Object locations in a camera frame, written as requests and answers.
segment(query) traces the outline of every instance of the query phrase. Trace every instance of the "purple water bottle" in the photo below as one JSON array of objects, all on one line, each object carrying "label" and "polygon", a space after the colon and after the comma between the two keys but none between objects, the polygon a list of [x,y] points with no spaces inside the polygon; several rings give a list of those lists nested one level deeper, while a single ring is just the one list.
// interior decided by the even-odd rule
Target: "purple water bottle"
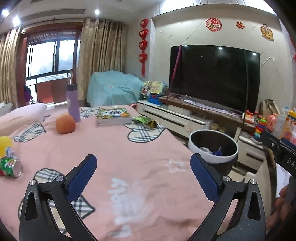
[{"label": "purple water bottle", "polygon": [[67,85],[68,112],[75,122],[80,121],[80,111],[77,97],[77,84]]}]

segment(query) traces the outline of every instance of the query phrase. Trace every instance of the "toy cash register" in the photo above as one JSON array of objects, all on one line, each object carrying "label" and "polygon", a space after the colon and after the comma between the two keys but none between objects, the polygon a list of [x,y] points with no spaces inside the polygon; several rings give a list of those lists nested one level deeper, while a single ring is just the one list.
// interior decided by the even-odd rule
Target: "toy cash register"
[{"label": "toy cash register", "polygon": [[147,101],[153,104],[162,105],[162,102],[160,102],[158,98],[163,96],[167,89],[168,86],[164,82],[153,82]]}]

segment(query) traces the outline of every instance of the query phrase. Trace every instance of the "hand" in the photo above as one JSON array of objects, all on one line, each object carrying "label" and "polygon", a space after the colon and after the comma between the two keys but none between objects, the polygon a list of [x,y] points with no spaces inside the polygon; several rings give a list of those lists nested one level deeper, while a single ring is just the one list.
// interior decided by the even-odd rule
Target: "hand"
[{"label": "hand", "polygon": [[291,204],[285,202],[288,185],[279,192],[280,197],[276,200],[276,211],[266,220],[266,230],[271,229],[279,220],[284,220],[291,209]]}]

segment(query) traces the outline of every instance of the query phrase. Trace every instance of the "book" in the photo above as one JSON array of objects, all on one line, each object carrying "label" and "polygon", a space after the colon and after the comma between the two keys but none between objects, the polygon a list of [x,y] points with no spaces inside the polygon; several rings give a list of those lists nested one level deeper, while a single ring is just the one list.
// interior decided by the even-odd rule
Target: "book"
[{"label": "book", "polygon": [[98,111],[97,126],[123,125],[131,123],[132,120],[126,108],[104,109]]}]

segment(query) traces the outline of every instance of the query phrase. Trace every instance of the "red paper decoration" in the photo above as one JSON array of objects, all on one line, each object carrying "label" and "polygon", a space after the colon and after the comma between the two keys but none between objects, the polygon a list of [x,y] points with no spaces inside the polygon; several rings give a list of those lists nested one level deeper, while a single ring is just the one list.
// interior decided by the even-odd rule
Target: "red paper decoration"
[{"label": "red paper decoration", "polygon": [[139,43],[139,47],[142,50],[142,53],[139,55],[139,61],[142,63],[142,69],[141,70],[142,70],[142,76],[143,77],[145,77],[145,62],[146,62],[146,60],[148,58],[147,54],[145,54],[145,50],[146,50],[146,48],[148,46],[148,41],[145,40],[147,38],[147,36],[148,36],[148,33],[149,33],[149,30],[146,29],[146,27],[148,26],[148,23],[149,23],[148,18],[143,19],[140,22],[140,25],[143,28],[143,30],[141,30],[139,32],[139,35],[140,35],[141,39],[143,40],[143,41],[141,41]]},{"label": "red paper decoration", "polygon": [[149,30],[144,29],[139,32],[140,37],[144,40],[148,36]]},{"label": "red paper decoration", "polygon": [[243,29],[244,25],[242,24],[242,22],[237,21],[236,27]]},{"label": "red paper decoration", "polygon": [[145,53],[141,53],[139,55],[139,61],[142,63],[142,75],[143,75],[143,77],[145,77],[145,62],[147,60],[147,57],[148,56]]},{"label": "red paper decoration", "polygon": [[205,25],[208,30],[217,32],[222,28],[222,23],[219,19],[217,18],[209,18],[206,22]]},{"label": "red paper decoration", "polygon": [[142,21],[140,22],[141,27],[142,27],[143,29],[145,29],[145,28],[147,27],[147,25],[148,25],[148,22],[149,22],[149,19],[148,19],[148,18],[142,20]]},{"label": "red paper decoration", "polygon": [[146,50],[147,46],[148,46],[147,40],[143,40],[143,41],[139,42],[139,47],[143,52]]}]

